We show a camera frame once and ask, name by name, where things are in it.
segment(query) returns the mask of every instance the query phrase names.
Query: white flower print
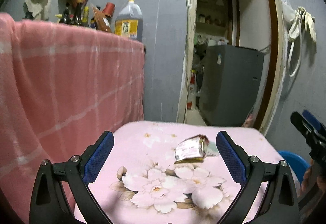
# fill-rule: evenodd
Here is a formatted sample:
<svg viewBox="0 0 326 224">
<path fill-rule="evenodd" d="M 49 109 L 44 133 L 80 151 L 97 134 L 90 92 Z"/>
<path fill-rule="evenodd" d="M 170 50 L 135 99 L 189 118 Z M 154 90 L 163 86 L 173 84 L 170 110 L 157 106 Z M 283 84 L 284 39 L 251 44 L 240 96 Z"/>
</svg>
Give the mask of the white flower print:
<svg viewBox="0 0 326 224">
<path fill-rule="evenodd" d="M 186 193 L 192 193 L 193 203 L 202 209 L 210 209 L 220 203 L 224 197 L 220 187 L 226 182 L 221 177 L 210 175 L 204 168 L 194 168 L 187 166 L 178 166 L 175 168 L 175 174 L 186 183 Z"/>
<path fill-rule="evenodd" d="M 168 213 L 177 208 L 177 202 L 184 202 L 187 198 L 185 183 L 157 168 L 149 169 L 147 177 L 127 172 L 122 181 L 126 188 L 137 192 L 130 201 L 141 208 L 154 206 L 158 212 Z"/>
</svg>

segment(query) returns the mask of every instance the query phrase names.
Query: gray refrigerator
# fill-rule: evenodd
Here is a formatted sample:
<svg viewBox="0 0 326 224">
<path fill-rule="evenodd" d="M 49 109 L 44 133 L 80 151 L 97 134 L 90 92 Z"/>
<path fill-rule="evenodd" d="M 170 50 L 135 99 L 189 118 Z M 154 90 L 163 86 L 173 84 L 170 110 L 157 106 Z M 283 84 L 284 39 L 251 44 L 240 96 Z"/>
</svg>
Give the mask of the gray refrigerator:
<svg viewBox="0 0 326 224">
<path fill-rule="evenodd" d="M 213 126 L 242 126 L 255 104 L 264 57 L 231 45 L 206 49 L 199 109 Z"/>
</svg>

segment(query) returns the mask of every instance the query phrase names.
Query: metal screw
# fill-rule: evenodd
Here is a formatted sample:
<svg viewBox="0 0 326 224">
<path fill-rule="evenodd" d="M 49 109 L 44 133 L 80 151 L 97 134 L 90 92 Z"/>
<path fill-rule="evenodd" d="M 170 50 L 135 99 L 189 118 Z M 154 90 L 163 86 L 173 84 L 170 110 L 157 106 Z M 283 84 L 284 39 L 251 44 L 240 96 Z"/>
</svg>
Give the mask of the metal screw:
<svg viewBox="0 0 326 224">
<path fill-rule="evenodd" d="M 41 164 L 42 164 L 43 166 L 47 165 L 47 164 L 48 164 L 48 160 L 43 160 L 43 161 L 41 162 Z"/>
<path fill-rule="evenodd" d="M 259 158 L 256 157 L 256 156 L 251 156 L 250 159 L 251 159 L 252 162 L 258 162 L 259 161 Z"/>
<path fill-rule="evenodd" d="M 287 162 L 283 160 L 283 161 L 281 161 L 281 165 L 284 167 L 287 167 Z"/>
<path fill-rule="evenodd" d="M 74 156 L 72 156 L 72 157 L 71 157 L 71 161 L 72 161 L 72 162 L 77 162 L 77 161 L 79 161 L 79 156 L 78 156 L 78 155 L 74 155 Z"/>
</svg>

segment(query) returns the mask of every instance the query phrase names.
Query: pink checkered towel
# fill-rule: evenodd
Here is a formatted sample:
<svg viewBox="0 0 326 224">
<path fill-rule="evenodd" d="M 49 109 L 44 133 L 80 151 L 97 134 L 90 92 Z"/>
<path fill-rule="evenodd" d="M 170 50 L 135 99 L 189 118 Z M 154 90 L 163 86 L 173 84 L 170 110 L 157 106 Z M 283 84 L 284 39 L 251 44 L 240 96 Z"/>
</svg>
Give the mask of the pink checkered towel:
<svg viewBox="0 0 326 224">
<path fill-rule="evenodd" d="M 137 41 L 0 13 L 0 187 L 25 223 L 43 159 L 67 161 L 143 120 L 143 66 Z"/>
</svg>

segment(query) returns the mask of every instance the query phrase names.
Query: cooking oil bottle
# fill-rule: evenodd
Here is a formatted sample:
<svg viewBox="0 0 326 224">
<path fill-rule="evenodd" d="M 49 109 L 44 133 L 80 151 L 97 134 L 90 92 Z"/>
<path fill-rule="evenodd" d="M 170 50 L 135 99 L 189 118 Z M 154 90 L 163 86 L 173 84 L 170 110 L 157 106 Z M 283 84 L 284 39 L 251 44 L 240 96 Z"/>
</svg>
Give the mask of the cooking oil bottle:
<svg viewBox="0 0 326 224">
<path fill-rule="evenodd" d="M 129 0 L 115 20 L 115 34 L 141 42 L 143 18 L 135 0 Z"/>
</svg>

